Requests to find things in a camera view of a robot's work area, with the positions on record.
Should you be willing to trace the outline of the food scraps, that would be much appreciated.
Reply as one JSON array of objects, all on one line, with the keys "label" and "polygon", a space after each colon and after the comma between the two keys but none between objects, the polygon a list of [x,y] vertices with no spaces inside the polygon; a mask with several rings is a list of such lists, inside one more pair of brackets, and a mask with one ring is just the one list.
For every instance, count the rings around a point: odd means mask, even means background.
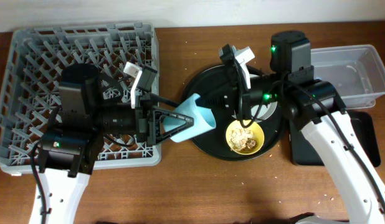
[{"label": "food scraps", "polygon": [[254,133],[249,129],[233,129],[230,132],[228,143],[231,149],[237,152],[250,152],[258,145]]}]

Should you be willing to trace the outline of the yellow bowl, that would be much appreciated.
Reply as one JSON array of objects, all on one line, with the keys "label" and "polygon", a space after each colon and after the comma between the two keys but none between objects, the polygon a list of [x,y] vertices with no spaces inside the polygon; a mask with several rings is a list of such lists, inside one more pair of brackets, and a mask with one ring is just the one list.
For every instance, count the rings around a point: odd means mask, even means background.
[{"label": "yellow bowl", "polygon": [[[256,138],[256,140],[258,142],[258,145],[255,147],[255,149],[251,150],[250,152],[246,152],[246,153],[237,152],[237,151],[231,149],[230,144],[228,143],[228,140],[229,140],[230,132],[233,129],[249,129],[249,130],[251,130],[254,133],[254,137]],[[264,145],[264,141],[265,141],[264,131],[255,122],[253,122],[248,128],[243,128],[241,126],[240,122],[238,120],[235,120],[235,121],[231,122],[231,124],[228,125],[228,127],[226,129],[226,142],[227,142],[230,150],[234,151],[237,154],[243,155],[243,156],[249,156],[249,155],[253,155],[256,152],[259,152],[261,150],[262,146]]]}]

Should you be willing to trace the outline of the blue plastic cup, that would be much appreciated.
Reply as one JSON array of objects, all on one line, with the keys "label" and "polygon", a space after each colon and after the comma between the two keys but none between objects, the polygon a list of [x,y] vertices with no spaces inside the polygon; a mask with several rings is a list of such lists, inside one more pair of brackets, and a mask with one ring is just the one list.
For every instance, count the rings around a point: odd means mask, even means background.
[{"label": "blue plastic cup", "polygon": [[192,117],[194,119],[194,124],[192,127],[172,136],[172,141],[182,142],[216,128],[216,120],[212,110],[197,105],[197,100],[200,99],[200,97],[199,94],[193,93],[188,99],[183,101],[173,110],[174,113]]}]

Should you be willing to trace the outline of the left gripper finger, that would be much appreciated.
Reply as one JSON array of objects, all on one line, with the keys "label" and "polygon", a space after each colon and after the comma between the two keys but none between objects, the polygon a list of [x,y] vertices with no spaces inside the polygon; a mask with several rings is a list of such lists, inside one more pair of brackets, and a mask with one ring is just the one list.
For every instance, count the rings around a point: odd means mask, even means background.
[{"label": "left gripper finger", "polygon": [[193,127],[194,118],[159,106],[153,107],[153,144],[162,142]]},{"label": "left gripper finger", "polygon": [[154,93],[149,93],[149,96],[152,100],[157,101],[158,103],[164,103],[164,104],[171,106],[173,108],[177,108],[179,106],[179,103],[171,101],[171,100],[164,98],[162,96],[156,95]]}]

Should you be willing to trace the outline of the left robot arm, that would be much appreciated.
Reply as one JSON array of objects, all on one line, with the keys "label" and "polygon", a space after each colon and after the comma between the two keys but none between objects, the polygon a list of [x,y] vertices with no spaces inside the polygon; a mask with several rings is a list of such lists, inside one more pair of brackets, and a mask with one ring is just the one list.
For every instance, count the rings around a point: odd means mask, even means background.
[{"label": "left robot arm", "polygon": [[134,81],[130,101],[104,99],[102,83],[121,85],[92,64],[77,63],[62,71],[60,105],[50,114],[46,132],[32,148],[36,194],[31,223],[72,223],[78,204],[105,141],[128,134],[133,142],[154,146],[191,128],[191,116],[163,109],[151,92],[157,72],[127,63]]}]

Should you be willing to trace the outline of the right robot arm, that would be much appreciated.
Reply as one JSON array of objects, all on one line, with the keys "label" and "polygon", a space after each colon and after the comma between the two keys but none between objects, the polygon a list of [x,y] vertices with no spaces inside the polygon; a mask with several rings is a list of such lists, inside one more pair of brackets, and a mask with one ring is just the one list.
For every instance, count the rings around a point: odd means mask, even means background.
[{"label": "right robot arm", "polygon": [[270,75],[251,77],[230,45],[220,49],[216,75],[199,75],[198,105],[215,116],[232,115],[244,126],[254,122],[253,106],[277,102],[323,161],[351,223],[385,223],[385,184],[351,125],[335,87],[314,77],[310,41],[303,32],[271,37]]}]

